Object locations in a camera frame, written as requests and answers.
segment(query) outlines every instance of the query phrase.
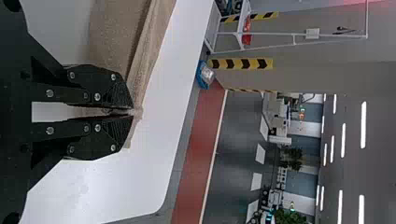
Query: white pole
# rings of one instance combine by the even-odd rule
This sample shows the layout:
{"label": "white pole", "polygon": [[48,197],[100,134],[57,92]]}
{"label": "white pole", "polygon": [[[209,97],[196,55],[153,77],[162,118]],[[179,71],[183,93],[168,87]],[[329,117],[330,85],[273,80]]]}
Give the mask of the white pole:
{"label": "white pole", "polygon": [[[266,32],[217,32],[217,35],[289,35],[289,36],[308,36],[301,33],[266,33]],[[345,38],[365,38],[366,35],[321,35],[321,37],[345,37]]]}
{"label": "white pole", "polygon": [[369,38],[369,1],[370,0],[366,0],[366,24],[365,24],[365,28],[366,28],[365,37],[366,37],[366,39]]}
{"label": "white pole", "polygon": [[[340,42],[347,42],[347,41],[352,41],[352,40],[357,40],[357,39],[348,39],[348,40],[328,40],[328,41],[316,41],[316,42],[305,42],[305,43],[296,43],[296,44],[285,44],[285,45],[273,45],[273,46],[266,46],[266,47],[259,47],[259,48],[251,48],[251,49],[246,49],[246,50],[259,50],[259,49],[272,49],[272,48],[284,48],[284,47],[292,47],[292,46],[299,46],[299,45],[314,45],[314,44],[326,44],[326,43],[340,43]],[[241,50],[241,49],[234,49],[234,50],[224,50],[224,51],[218,51],[214,52],[213,54],[224,54],[224,53],[236,53],[236,52],[242,52],[246,50]]]}

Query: striped barrier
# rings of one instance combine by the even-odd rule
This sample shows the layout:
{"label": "striped barrier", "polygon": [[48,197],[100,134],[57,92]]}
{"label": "striped barrier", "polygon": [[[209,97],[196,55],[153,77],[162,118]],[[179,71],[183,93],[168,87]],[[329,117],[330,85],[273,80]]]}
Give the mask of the striped barrier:
{"label": "striped barrier", "polygon": [[276,93],[276,91],[260,91],[260,90],[247,90],[247,89],[238,89],[238,88],[228,88],[228,91],[243,91],[243,92],[270,92],[270,93]]}
{"label": "striped barrier", "polygon": [[254,59],[211,59],[208,66],[221,70],[271,70],[274,60],[267,58]]}
{"label": "striped barrier", "polygon": [[[255,13],[250,15],[250,19],[252,21],[265,21],[265,20],[271,20],[277,18],[278,16],[279,16],[279,12],[267,12],[262,15]],[[239,15],[233,15],[233,16],[221,18],[220,22],[231,23],[231,22],[239,21],[239,19],[240,19]]]}

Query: white wall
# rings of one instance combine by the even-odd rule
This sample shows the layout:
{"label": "white wall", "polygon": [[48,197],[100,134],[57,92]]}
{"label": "white wall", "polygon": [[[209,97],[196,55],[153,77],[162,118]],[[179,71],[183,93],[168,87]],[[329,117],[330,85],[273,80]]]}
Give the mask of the white wall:
{"label": "white wall", "polygon": [[288,134],[320,138],[321,123],[292,120]]}
{"label": "white wall", "polygon": [[61,64],[87,62],[94,0],[21,0],[29,33]]}
{"label": "white wall", "polygon": [[294,202],[294,209],[297,212],[304,213],[310,216],[315,216],[316,199],[308,198],[298,194],[283,192],[283,205],[285,208],[290,208],[290,203]]}

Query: red lane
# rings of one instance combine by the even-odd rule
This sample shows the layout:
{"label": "red lane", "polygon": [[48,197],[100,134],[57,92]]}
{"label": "red lane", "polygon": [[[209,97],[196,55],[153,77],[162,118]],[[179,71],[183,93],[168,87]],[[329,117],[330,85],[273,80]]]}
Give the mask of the red lane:
{"label": "red lane", "polygon": [[199,223],[224,93],[216,80],[210,90],[200,92],[172,224]]}

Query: screw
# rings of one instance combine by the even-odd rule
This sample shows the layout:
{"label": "screw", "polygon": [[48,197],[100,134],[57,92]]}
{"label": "screw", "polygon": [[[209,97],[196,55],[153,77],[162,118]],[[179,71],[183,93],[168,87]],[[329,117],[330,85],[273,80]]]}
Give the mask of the screw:
{"label": "screw", "polygon": [[75,149],[76,149],[75,147],[70,146],[70,147],[69,147],[69,150],[67,151],[67,153],[68,153],[68,154],[73,154],[74,151],[75,151]]}
{"label": "screw", "polygon": [[100,101],[100,98],[101,98],[100,94],[96,93],[95,94],[95,101]]}
{"label": "screw", "polygon": [[53,133],[55,133],[55,129],[52,127],[48,127],[46,130],[47,135],[52,135]]}
{"label": "screw", "polygon": [[102,127],[100,126],[100,124],[95,125],[95,130],[97,133],[99,133],[101,129],[102,129]]}
{"label": "screw", "polygon": [[69,73],[69,77],[70,77],[70,79],[75,79],[76,78],[76,74],[74,72],[70,72]]}
{"label": "screw", "polygon": [[47,90],[46,94],[47,94],[48,98],[52,98],[53,97],[53,90]]}
{"label": "screw", "polygon": [[87,133],[87,132],[89,132],[89,131],[90,131],[90,126],[85,125],[85,126],[84,126],[84,132]]}

